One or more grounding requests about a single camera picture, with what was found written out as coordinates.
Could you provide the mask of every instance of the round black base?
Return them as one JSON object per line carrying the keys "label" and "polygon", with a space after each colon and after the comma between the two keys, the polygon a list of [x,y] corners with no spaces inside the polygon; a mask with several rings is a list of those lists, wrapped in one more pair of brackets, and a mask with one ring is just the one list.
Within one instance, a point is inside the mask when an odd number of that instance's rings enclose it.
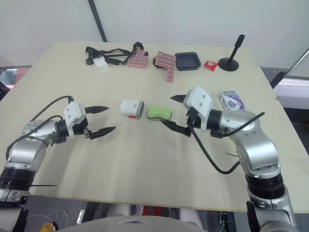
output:
{"label": "round black base", "polygon": [[221,69],[223,69],[225,71],[229,71],[229,72],[237,70],[238,67],[239,67],[238,62],[233,59],[231,63],[228,63],[228,59],[229,58],[220,59],[219,62],[218,62],[219,67]]}

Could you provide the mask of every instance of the white wall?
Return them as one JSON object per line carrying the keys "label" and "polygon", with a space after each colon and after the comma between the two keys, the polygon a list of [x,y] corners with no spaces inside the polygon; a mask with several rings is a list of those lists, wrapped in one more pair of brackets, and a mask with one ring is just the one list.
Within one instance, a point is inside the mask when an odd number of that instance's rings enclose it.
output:
{"label": "white wall", "polygon": [[1,0],[0,67],[32,65],[55,41],[101,41],[87,0]]}
{"label": "white wall", "polygon": [[107,40],[234,46],[289,68],[309,47],[308,0],[96,0]]}
{"label": "white wall", "polygon": [[[309,46],[308,0],[96,0],[109,42],[234,46],[289,68]],[[101,41],[87,0],[1,0],[0,67],[32,65],[54,41]]]}

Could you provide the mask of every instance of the small white box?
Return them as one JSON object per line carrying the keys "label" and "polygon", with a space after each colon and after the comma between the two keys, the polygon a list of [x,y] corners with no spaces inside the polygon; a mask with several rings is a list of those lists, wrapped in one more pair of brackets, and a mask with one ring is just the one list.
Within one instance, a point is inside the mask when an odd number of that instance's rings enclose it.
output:
{"label": "small white box", "polygon": [[221,106],[228,110],[245,110],[245,104],[235,90],[222,90],[218,96]]}
{"label": "small white box", "polygon": [[108,64],[105,61],[104,57],[100,57],[100,58],[94,58],[93,62],[96,64],[96,66],[100,69],[100,70],[106,70],[108,69]]}

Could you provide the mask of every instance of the black cable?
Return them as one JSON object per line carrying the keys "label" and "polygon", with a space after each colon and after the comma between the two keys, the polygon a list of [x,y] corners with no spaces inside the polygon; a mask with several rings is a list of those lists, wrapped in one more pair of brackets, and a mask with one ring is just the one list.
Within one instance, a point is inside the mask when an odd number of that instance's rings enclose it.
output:
{"label": "black cable", "polygon": [[238,127],[237,129],[233,130],[232,132],[229,132],[227,134],[224,134],[222,137],[227,137],[227,136],[231,136],[232,134],[237,133],[238,131],[244,129],[246,126],[248,126],[249,124],[253,123],[254,121],[256,121],[258,118],[260,118],[261,116],[263,116],[265,114],[265,112],[261,112],[259,113],[257,116],[251,118],[248,122],[246,122],[245,124],[243,124],[242,126]]}
{"label": "black cable", "polygon": [[227,171],[221,170],[221,169],[217,166],[217,164],[212,160],[212,158],[210,157],[210,155],[208,154],[208,152],[206,151],[206,149],[205,149],[205,147],[203,146],[201,140],[199,139],[199,137],[197,136],[196,132],[194,131],[193,126],[192,126],[192,125],[189,125],[188,127],[189,127],[191,133],[193,134],[193,136],[195,137],[195,139],[196,139],[198,145],[200,146],[200,148],[201,148],[202,151],[204,152],[205,156],[206,156],[207,159],[209,160],[209,162],[213,165],[213,167],[214,167],[218,172],[220,172],[221,174],[230,174],[230,173],[232,173],[232,171],[234,171],[234,170],[237,168],[237,166],[240,164],[239,161],[237,161],[229,170],[227,170]]}
{"label": "black cable", "polygon": [[73,101],[73,97],[72,96],[69,96],[69,95],[66,95],[66,96],[62,96],[60,98],[57,98],[55,100],[53,100],[51,103],[49,103],[47,106],[45,106],[40,112],[38,112],[36,114],[36,116],[34,116],[30,122],[34,121],[38,116],[40,116],[47,108],[49,108],[52,104],[54,104],[55,102],[61,100],[61,99],[64,99],[64,98],[67,98],[68,99],[68,102],[70,103],[71,101]]}
{"label": "black cable", "polygon": [[30,138],[30,139],[35,139],[35,140],[39,140],[39,141],[42,141],[43,143],[45,143],[45,145],[48,147],[48,144],[45,140],[43,139],[39,139],[39,138],[36,138],[36,137],[33,137],[33,136],[27,136],[27,138]]}
{"label": "black cable", "polygon": [[62,118],[60,115],[54,115],[54,116],[51,116],[49,117],[48,119],[46,119],[44,122],[42,122],[40,125],[38,125],[35,130],[32,130],[22,136],[20,136],[18,139],[15,139],[9,146],[8,148],[6,149],[6,153],[5,153],[5,157],[6,159],[9,158],[9,153],[10,153],[10,150],[12,149],[13,145],[16,144],[18,141],[24,139],[24,138],[27,138],[29,135],[33,134],[34,131],[37,131],[39,129],[41,129],[46,123],[48,123],[51,119],[55,118],[55,117],[59,117],[59,118]]}

